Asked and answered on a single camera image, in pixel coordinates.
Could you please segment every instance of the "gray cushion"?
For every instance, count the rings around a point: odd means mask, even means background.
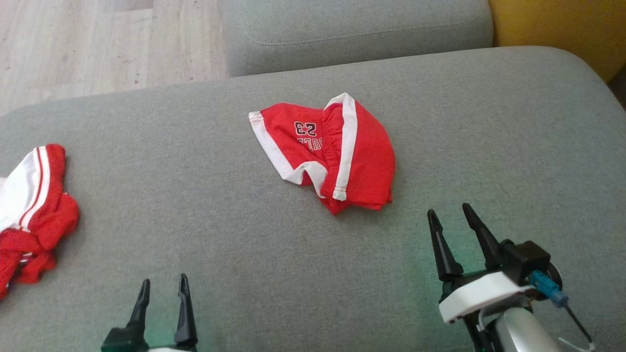
[[[310,187],[280,179],[247,120],[343,91],[396,151],[394,202],[381,212],[331,216]],[[564,51],[479,49],[170,86],[30,106],[0,124],[0,172],[61,143],[83,212],[58,267],[0,304],[3,351],[97,351],[146,277],[146,336],[171,342],[180,272],[199,351],[470,351],[465,328],[438,313],[426,221],[436,209],[457,259],[480,269],[463,202],[499,239],[550,252],[598,345],[626,346],[626,113]],[[564,311],[535,311],[552,336],[583,343]]]
[[[226,0],[232,76],[491,46],[487,0]]]

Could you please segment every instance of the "yellow cushion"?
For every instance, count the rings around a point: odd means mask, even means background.
[[[545,45],[585,60],[605,81],[626,63],[625,0],[489,0],[495,46]]]

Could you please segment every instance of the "red and white jersey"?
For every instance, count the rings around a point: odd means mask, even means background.
[[[380,210],[391,201],[396,159],[387,132],[347,93],[324,109],[279,103],[249,120],[280,176],[312,184],[333,214],[350,205]]]
[[[21,266],[19,282],[35,283],[56,261],[52,250],[78,222],[78,205],[63,192],[65,149],[35,148],[0,180],[0,299]]]

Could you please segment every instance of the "white trim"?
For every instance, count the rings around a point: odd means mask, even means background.
[[[50,189],[50,160],[48,159],[48,152],[46,151],[46,147],[39,147],[36,149],[39,152],[39,157],[41,158],[41,189],[39,190],[39,198],[37,199],[37,203],[34,207],[32,207],[24,216],[24,220],[21,223],[21,226],[27,230],[28,225],[33,218],[33,215],[39,210],[48,198],[48,191]],[[36,165],[39,168],[39,160],[35,160]]]
[[[304,179],[304,172],[306,171],[309,174],[311,182],[313,183],[313,187],[317,193],[317,196],[320,198],[325,198],[321,194],[322,184],[324,184],[324,180],[326,179],[326,175],[328,174],[328,170],[316,161],[304,162],[295,169],[291,167],[291,163],[285,158],[285,155],[282,153],[276,141],[272,138],[272,135],[269,134],[265,127],[265,122],[263,115],[261,115],[260,111],[253,111],[248,114],[248,120],[250,121],[250,125],[252,126],[252,131],[257,136],[261,147],[267,154],[267,157],[272,162],[272,165],[278,171],[280,177],[285,180],[292,182],[297,185],[302,185],[302,181]]]
[[[344,201],[346,200],[346,189],[348,187],[348,180],[350,179],[350,169],[352,168],[358,120],[356,116],[356,102],[348,93],[343,93],[331,99],[328,105],[326,105],[326,108],[334,103],[342,103],[341,112],[344,118],[344,125],[341,130],[339,171],[337,172],[337,182],[335,182],[332,198]]]

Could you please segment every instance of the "floor plank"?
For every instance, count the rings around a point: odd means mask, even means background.
[[[220,0],[1,0],[0,115],[227,77]]]

